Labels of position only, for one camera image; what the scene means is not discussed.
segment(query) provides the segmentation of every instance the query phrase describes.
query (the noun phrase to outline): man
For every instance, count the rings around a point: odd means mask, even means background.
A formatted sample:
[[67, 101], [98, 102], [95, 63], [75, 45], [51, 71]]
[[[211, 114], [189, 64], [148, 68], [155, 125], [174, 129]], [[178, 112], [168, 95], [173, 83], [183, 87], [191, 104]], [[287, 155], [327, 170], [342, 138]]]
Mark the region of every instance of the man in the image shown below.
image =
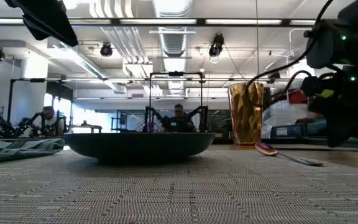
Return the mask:
[[175, 116], [170, 118], [171, 130], [166, 130], [164, 132], [173, 131], [177, 133], [195, 133], [197, 132], [196, 127], [191, 121], [191, 116], [185, 113], [183, 106], [178, 104], [174, 107]]
[[[46, 134], [46, 136], [56, 136], [56, 120], [57, 118], [55, 117], [55, 110], [52, 106], [44, 106], [44, 108], [42, 108], [42, 113], [44, 114], [44, 118], [45, 118], [45, 126], [50, 126], [52, 128], [53, 131], [49, 132]], [[40, 121], [38, 125], [36, 125], [38, 128], [41, 128], [42, 122]], [[62, 135], [65, 129], [65, 123], [63, 119], [59, 119], [59, 126], [58, 126], [58, 135]]]

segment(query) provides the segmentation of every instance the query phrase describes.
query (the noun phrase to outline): ceiling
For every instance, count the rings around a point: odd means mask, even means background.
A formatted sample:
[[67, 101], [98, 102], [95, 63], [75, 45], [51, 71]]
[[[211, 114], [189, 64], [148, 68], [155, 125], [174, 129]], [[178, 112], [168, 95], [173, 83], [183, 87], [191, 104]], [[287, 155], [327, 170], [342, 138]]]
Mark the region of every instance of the ceiling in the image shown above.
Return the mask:
[[[194, 18], [307, 18], [314, 19], [325, 0], [193, 0], [191, 17]], [[334, 18], [336, 14], [352, 0], [335, 0], [325, 13], [325, 17]], [[132, 12], [135, 17], [155, 17], [152, 1], [132, 0]], [[67, 11], [68, 17], [90, 18], [89, 5], [80, 4], [76, 9]], [[20, 17], [19, 9], [9, 8], [4, 0], [0, 0], [0, 17]], [[153, 63], [155, 72], [164, 71], [163, 59], [161, 59], [160, 43], [158, 35], [150, 34], [156, 27], [138, 27], [142, 44], [148, 58]], [[91, 63], [99, 67], [108, 77], [125, 77], [120, 71], [122, 58], [117, 50], [109, 58], [100, 56], [100, 48], [104, 42], [109, 42], [106, 35], [99, 27], [74, 28], [80, 42], [75, 51], [81, 52]], [[188, 30], [196, 34], [188, 35], [188, 59], [186, 71], [197, 72], [205, 69], [207, 77], [253, 77], [263, 72], [268, 65], [276, 62], [275, 67], [287, 62], [287, 58], [279, 55], [287, 55], [291, 47], [295, 52], [302, 52], [306, 45], [302, 30], [291, 33], [290, 28], [253, 28], [253, 27], [190, 27]], [[219, 62], [209, 62], [209, 45], [214, 34], [221, 32], [225, 39], [226, 47], [219, 56]], [[68, 77], [92, 77], [81, 67], [66, 58], [57, 58], [51, 52], [51, 48], [37, 42], [25, 27], [1, 27], [0, 40], [23, 40], [43, 50], [50, 57], [51, 62], [48, 72], [50, 77], [66, 75]], [[222, 87], [226, 82], [210, 82], [204, 86]], [[102, 89], [106, 85], [95, 83], [69, 83], [73, 88]], [[187, 86], [197, 86], [196, 82], [187, 83]]]

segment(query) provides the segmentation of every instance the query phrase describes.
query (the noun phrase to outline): dark green bowl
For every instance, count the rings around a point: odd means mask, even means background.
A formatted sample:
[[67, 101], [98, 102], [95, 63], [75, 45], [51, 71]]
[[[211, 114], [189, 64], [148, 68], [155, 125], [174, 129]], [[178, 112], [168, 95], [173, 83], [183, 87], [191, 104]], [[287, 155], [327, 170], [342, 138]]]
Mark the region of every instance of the dark green bowl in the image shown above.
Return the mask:
[[206, 150], [213, 133], [65, 134], [75, 152], [103, 162], [166, 162], [186, 159]]

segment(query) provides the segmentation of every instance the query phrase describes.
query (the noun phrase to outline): air duct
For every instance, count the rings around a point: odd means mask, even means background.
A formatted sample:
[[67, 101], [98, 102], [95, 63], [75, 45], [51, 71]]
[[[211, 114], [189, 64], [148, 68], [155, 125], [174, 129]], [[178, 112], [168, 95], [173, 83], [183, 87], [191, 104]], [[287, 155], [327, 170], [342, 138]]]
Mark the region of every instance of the air duct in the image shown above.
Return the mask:
[[[153, 0], [155, 15], [159, 18], [188, 17], [192, 4], [193, 0]], [[187, 56], [187, 35], [169, 34], [169, 32], [187, 31], [187, 27], [159, 27], [158, 31], [161, 32], [160, 45], [165, 70], [168, 72], [183, 72], [185, 70], [186, 60], [178, 57]], [[183, 82], [169, 82], [168, 86], [181, 86], [183, 88]], [[183, 90], [171, 90], [170, 93], [173, 95], [182, 95]]]

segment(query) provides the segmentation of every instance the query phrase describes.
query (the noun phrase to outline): green cloth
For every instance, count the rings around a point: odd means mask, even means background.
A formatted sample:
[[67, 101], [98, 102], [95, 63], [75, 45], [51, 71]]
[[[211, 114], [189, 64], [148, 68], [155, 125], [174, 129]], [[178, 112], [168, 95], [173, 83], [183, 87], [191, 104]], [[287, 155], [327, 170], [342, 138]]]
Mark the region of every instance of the green cloth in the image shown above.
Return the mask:
[[11, 142], [0, 141], [0, 162], [14, 159], [47, 156], [63, 150], [64, 139], [28, 141], [19, 149], [6, 149]]

